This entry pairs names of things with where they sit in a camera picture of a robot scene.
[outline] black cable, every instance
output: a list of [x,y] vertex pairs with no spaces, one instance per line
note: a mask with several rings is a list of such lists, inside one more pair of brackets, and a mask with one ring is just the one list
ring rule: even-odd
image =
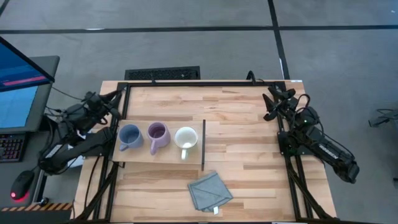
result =
[[298,99],[297,99],[297,104],[300,102],[300,98],[301,98],[302,96],[307,97],[307,103],[305,104],[305,107],[308,107],[309,104],[310,104],[310,101],[311,101],[311,97],[310,97],[310,95],[305,94],[305,93],[304,93],[304,94],[301,94],[301,95],[298,97]]
[[55,88],[54,86],[53,86],[53,87],[51,87],[51,88],[53,88],[54,90],[56,90],[56,91],[58,91],[58,92],[60,92],[60,93],[64,94],[65,96],[69,96],[70,98],[73,98],[73,99],[76,99],[76,100],[83,101],[83,100],[82,100],[82,99],[80,99],[80,98],[77,98],[77,97],[71,96],[71,95],[69,95],[68,93],[65,93],[65,92],[63,92],[63,91],[61,91],[61,90],[59,90],[59,89]]
[[302,108],[299,108],[298,110],[296,110],[295,112],[294,112],[294,114],[293,114],[293,122],[290,124],[290,126],[289,126],[289,131],[291,131],[291,130],[293,130],[294,129],[294,123],[296,122],[296,115],[297,115],[297,113],[299,113],[299,111],[301,111],[301,110],[305,110],[306,109],[306,107],[302,107]]
[[76,157],[75,160],[74,160],[66,169],[64,169],[64,170],[61,171],[61,172],[54,173],[54,174],[55,174],[55,175],[60,175],[60,174],[63,174],[64,172],[66,172],[66,171],[72,166],[72,164],[77,160],[77,158],[78,158],[78,157]]
[[54,108],[51,108],[51,107],[49,107],[49,106],[45,106],[47,109],[49,109],[49,111],[55,111],[55,112],[57,112],[57,113],[61,113],[62,112],[62,110],[60,110],[60,109],[54,109]]
[[48,123],[48,125],[50,127],[50,134],[49,134],[49,136],[47,136],[47,140],[46,140],[46,143],[45,143],[43,149],[39,151],[39,154],[40,154],[39,157],[40,158],[42,157],[42,154],[49,149],[49,147],[51,146],[52,141],[54,140],[54,131],[53,131],[53,127],[52,127],[51,122],[50,122],[50,118],[47,118],[46,120],[47,120],[47,123]]
[[38,165],[36,165],[35,167],[33,167],[30,171],[35,170],[38,167]]
[[81,104],[81,106],[79,106],[78,108],[76,108],[72,112],[68,112],[67,115],[73,114],[74,112],[82,109],[87,104],[87,101],[90,100],[94,95],[95,95],[95,92],[93,94],[91,94],[91,96],[87,100],[85,100],[84,103]]
[[87,207],[87,197],[88,197],[88,191],[90,190],[91,180],[93,178],[94,170],[95,170],[95,167],[97,166],[97,163],[98,163],[99,159],[100,159],[100,157],[97,156],[97,159],[95,160],[93,169],[91,170],[90,178],[88,179],[88,186],[87,186],[86,196],[85,196],[85,208]]
[[55,114],[54,114],[51,110],[49,110],[49,112],[50,112],[50,114],[51,114],[52,116],[55,116]]
[[380,114],[383,114],[383,116],[380,116],[379,118],[386,118],[386,119],[393,119],[393,120],[398,119],[398,117],[386,116],[387,114],[383,112],[383,111],[394,111],[392,109],[377,109],[376,111],[379,112]]
[[106,118],[101,118],[101,120],[99,121],[99,124],[107,125],[108,124],[108,120]]
[[123,167],[123,166],[121,166],[121,165],[119,165],[119,164],[115,163],[114,161],[112,161],[112,160],[110,160],[110,159],[108,159],[108,161],[110,161],[110,162],[112,162],[113,164],[117,165],[118,167],[120,167],[120,168],[124,169],[124,167]]
[[53,113],[51,113],[51,114],[44,113],[44,115],[46,115],[46,116],[52,116],[52,117],[56,117],[56,118],[62,117],[62,115],[60,115],[60,114],[53,114]]
[[323,129],[323,125],[322,125],[322,122],[320,121],[320,119],[318,120],[318,122],[319,122],[319,125],[321,126],[321,133],[322,133],[321,138],[318,140],[318,142],[321,142],[325,138],[325,130]]
[[76,218],[76,213],[75,213],[75,199],[73,199],[73,201],[72,201],[72,212],[73,212],[73,219],[75,219]]

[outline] red light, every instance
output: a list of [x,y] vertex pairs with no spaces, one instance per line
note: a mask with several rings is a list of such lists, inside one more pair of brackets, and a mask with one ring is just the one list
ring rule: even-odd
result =
[[26,194],[21,197],[20,199],[14,199],[14,197],[16,196],[16,194],[14,193],[14,196],[12,196],[13,192],[11,192],[11,197],[15,202],[23,202],[25,199],[29,198],[29,192],[26,192]]

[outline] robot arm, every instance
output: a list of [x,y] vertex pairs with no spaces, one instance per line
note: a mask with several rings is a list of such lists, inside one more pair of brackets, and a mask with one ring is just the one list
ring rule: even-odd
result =
[[320,123],[317,112],[308,104],[296,110],[299,99],[294,98],[295,90],[279,91],[274,87],[269,87],[269,91],[275,98],[275,102],[263,94],[268,111],[264,119],[270,121],[280,114],[287,120],[291,127],[287,132],[287,147],[291,151],[306,147],[314,156],[331,165],[336,175],[343,181],[355,183],[359,167],[354,155],[348,154],[324,138],[323,130],[320,131],[315,127]]
[[[121,90],[97,95],[88,92],[83,103],[75,104],[59,115],[62,120],[53,124],[54,132],[52,143],[41,152],[38,166],[48,174],[59,174],[66,168],[68,161],[80,155],[95,151],[97,155],[104,154],[103,146],[114,138],[112,128],[106,127],[95,134],[87,134],[96,124],[107,124],[105,116],[112,114],[120,117],[117,106],[121,99]],[[71,145],[73,149],[61,151],[58,149],[54,155],[52,150],[57,145]]]
[[[320,139],[321,136],[321,131],[316,127],[312,127],[306,133],[306,137],[312,141]],[[305,147],[313,152],[314,156],[331,165],[336,175],[340,177],[341,180],[352,184],[356,182],[359,167],[356,164],[354,156],[341,150],[331,141],[324,138],[320,142],[309,144]]]

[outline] gray cloth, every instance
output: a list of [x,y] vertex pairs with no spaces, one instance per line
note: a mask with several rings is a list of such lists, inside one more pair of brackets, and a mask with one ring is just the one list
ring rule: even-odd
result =
[[203,212],[212,212],[233,198],[216,172],[188,184],[188,188],[195,209]]

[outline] floor tile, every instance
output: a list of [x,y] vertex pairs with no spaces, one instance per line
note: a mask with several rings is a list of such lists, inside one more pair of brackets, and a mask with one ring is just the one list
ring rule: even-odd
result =
[[397,30],[284,31],[292,79],[301,79],[325,133],[356,156],[355,184],[326,172],[338,217],[395,223],[398,218],[398,132],[391,123],[370,128],[378,108],[397,108]]
[[274,0],[280,26],[398,24],[394,0]]
[[[103,80],[123,80],[126,69],[200,66],[201,79],[281,79],[274,33],[173,32],[141,34],[3,35],[24,54],[59,55],[54,86],[77,97]],[[52,91],[49,106],[76,103]]]
[[269,24],[266,0],[12,0],[0,19],[0,29]]

